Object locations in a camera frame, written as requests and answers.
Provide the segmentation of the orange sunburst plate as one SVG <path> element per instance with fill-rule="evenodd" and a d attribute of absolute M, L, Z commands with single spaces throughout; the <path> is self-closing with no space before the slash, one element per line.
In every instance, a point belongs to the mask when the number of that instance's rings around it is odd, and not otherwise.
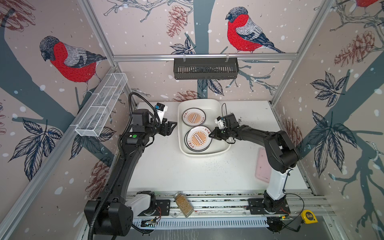
<path fill-rule="evenodd" d="M 182 120 L 189 127 L 201 126 L 206 121 L 206 113 L 199 108 L 190 108 L 183 112 Z"/>
<path fill-rule="evenodd" d="M 196 126 L 185 135 L 185 145 L 192 152 L 203 152 L 209 148 L 212 138 L 209 137 L 211 130 L 206 126 Z"/>

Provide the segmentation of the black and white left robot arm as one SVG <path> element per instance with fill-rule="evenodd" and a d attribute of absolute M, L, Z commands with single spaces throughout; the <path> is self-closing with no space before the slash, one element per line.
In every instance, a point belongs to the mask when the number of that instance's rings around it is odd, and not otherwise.
<path fill-rule="evenodd" d="M 145 211 L 155 211 L 156 197 L 152 191 L 141 191 L 133 200 L 126 195 L 135 167 L 155 135 L 169 136 L 177 126 L 167 119 L 159 120 L 156 110 L 133 111 L 130 121 L 118 139 L 119 156 L 103 191 L 86 203 L 84 213 L 89 225 L 88 239 L 95 235 L 125 237 L 133 220 Z"/>

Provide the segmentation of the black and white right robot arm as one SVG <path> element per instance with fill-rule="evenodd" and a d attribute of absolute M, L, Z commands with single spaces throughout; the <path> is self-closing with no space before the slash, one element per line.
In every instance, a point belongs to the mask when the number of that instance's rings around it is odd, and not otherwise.
<path fill-rule="evenodd" d="M 218 141 L 229 138 L 248 141 L 265 148 L 271 171 L 269 186 L 264 192 L 264 209 L 273 214 L 280 210 L 286 201 L 285 186 L 289 171 L 300 160 L 299 152 L 285 131 L 268 132 L 240 125 L 234 114 L 215 119 L 217 126 L 209 137 Z"/>

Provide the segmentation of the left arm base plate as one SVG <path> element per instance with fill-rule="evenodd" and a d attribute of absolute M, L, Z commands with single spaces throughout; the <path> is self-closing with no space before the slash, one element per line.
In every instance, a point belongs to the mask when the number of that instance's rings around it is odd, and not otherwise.
<path fill-rule="evenodd" d="M 171 201 L 170 200 L 156 200 L 156 209 L 153 213 L 145 213 L 141 212 L 139 214 L 139 217 L 159 217 L 159 216 L 169 216 L 170 215 L 170 206 Z"/>

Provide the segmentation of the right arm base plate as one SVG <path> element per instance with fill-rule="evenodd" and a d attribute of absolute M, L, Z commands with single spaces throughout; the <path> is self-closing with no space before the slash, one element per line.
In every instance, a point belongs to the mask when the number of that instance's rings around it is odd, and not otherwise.
<path fill-rule="evenodd" d="M 285 198 L 280 200 L 271 199 L 248 199 L 247 210 L 251 215 L 289 215 L 291 213 Z"/>

